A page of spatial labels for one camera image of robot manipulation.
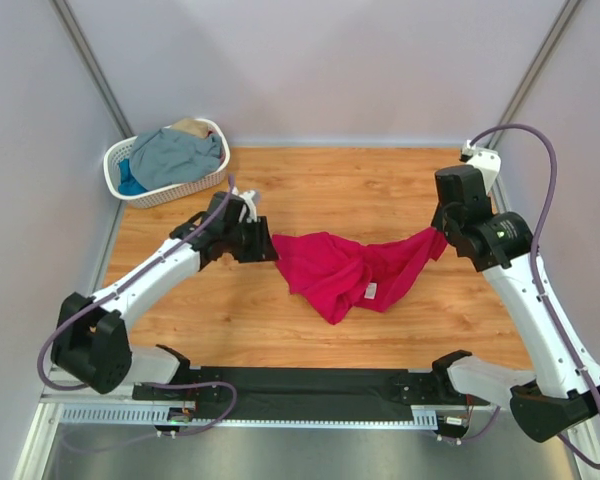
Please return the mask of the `red t shirt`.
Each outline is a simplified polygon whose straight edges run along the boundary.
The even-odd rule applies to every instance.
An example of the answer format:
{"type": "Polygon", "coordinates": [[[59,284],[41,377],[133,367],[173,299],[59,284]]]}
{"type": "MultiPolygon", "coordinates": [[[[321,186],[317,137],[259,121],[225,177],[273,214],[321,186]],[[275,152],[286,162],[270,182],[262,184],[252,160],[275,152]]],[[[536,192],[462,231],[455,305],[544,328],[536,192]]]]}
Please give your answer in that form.
{"type": "Polygon", "coordinates": [[[276,267],[289,292],[304,297],[332,325],[354,307],[387,311],[447,247],[433,227],[381,244],[363,245],[327,232],[277,234],[272,240],[279,256],[276,267]]]}

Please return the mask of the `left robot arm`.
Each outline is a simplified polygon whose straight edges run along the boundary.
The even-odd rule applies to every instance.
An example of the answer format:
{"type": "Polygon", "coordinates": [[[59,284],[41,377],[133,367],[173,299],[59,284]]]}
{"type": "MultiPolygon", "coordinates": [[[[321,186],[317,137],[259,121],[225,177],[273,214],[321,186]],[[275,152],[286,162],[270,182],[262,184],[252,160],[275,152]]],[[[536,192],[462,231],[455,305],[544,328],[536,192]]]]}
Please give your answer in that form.
{"type": "Polygon", "coordinates": [[[137,320],[181,282],[223,255],[239,263],[275,261],[259,194],[217,192],[209,207],[176,227],[169,238],[125,277],[90,296],[73,293],[61,305],[52,363],[80,387],[108,394],[121,385],[183,381],[191,363],[164,346],[133,346],[137,320]]]}

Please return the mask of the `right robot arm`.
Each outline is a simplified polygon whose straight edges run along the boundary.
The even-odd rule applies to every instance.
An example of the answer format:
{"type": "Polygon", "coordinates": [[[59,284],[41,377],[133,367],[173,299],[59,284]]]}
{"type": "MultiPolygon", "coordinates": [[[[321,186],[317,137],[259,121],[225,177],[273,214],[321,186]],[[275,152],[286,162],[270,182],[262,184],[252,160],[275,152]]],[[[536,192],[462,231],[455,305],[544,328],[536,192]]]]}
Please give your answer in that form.
{"type": "Polygon", "coordinates": [[[577,338],[562,309],[556,313],[592,380],[586,382],[543,301],[558,306],[547,276],[533,279],[532,234],[514,212],[496,214],[483,175],[470,165],[436,172],[436,221],[460,257],[469,259],[500,297],[532,360],[530,371],[488,363],[466,351],[433,364],[449,388],[510,409],[518,426],[545,442],[600,411],[600,366],[577,338]]]}

